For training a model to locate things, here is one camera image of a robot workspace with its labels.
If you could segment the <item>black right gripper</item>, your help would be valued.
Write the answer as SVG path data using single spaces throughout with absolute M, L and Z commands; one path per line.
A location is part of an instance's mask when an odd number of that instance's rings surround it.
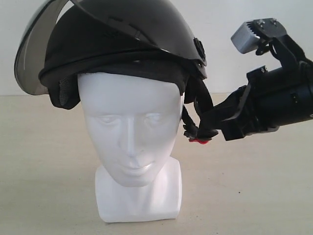
M 226 141 L 233 141 L 313 118 L 312 61 L 289 36 L 274 38 L 269 46 L 281 67 L 249 72 L 245 89 L 238 88 L 216 106 L 207 89 L 199 92 L 199 134 L 221 130 Z

